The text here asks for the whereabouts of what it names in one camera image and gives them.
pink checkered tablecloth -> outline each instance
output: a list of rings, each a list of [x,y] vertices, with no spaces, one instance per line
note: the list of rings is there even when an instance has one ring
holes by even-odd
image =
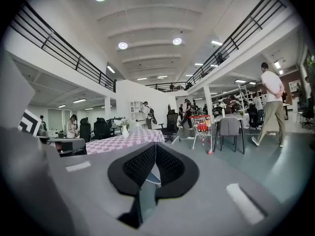
[[[147,142],[165,142],[163,134],[160,130],[140,130],[129,133],[128,138],[122,135],[107,138],[99,141],[87,143],[87,154],[96,154],[109,152],[117,149],[123,149]]]

white sneaker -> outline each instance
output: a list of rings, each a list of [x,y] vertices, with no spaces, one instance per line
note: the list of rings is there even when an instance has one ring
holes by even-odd
[[[253,141],[257,146],[259,146],[259,142],[257,141],[257,139],[256,139],[254,136],[252,136],[252,141]]]

white column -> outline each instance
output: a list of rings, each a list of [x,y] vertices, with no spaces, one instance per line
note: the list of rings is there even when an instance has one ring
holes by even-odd
[[[207,107],[208,107],[208,114],[210,115],[211,118],[211,123],[214,123],[214,117],[212,114],[212,99],[210,95],[210,89],[209,86],[203,86],[203,90],[205,92],[205,97],[206,97],[206,102],[207,102]]]
[[[108,120],[112,117],[111,110],[110,110],[110,97],[105,96],[105,120]]]

desk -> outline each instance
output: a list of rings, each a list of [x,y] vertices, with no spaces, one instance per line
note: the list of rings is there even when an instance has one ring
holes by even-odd
[[[241,128],[242,128],[242,138],[243,138],[243,154],[245,154],[245,133],[244,133],[244,125],[243,125],[243,117],[240,114],[234,113],[234,114],[227,114],[225,115],[225,118],[237,118],[240,123],[241,123]],[[217,116],[215,118],[215,123],[217,123],[217,132],[216,132],[216,141],[215,141],[215,147],[213,149],[213,151],[216,151],[216,147],[217,147],[217,141],[218,141],[218,136],[219,136],[219,122],[220,120],[223,118],[223,116]]]
[[[165,142],[160,130],[147,129],[129,133],[128,138],[122,135],[115,136],[86,144],[87,154],[97,154],[113,150],[123,149],[147,142]]]

railing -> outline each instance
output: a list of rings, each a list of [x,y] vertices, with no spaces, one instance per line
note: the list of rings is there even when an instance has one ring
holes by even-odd
[[[254,33],[262,30],[265,25],[275,18],[275,14],[281,12],[286,6],[279,0],[260,0],[255,8],[236,28],[236,30],[222,43],[222,45],[203,63],[203,65],[191,76],[186,85],[192,87],[217,66],[223,63],[229,56],[236,52],[246,40]]]
[[[72,47],[27,2],[22,5],[10,26],[24,38],[62,63],[101,86],[116,92],[116,80],[110,79]]]
[[[174,92],[174,91],[187,89],[186,82],[159,83],[159,84],[152,84],[152,85],[146,85],[146,86],[154,88],[162,92]]]

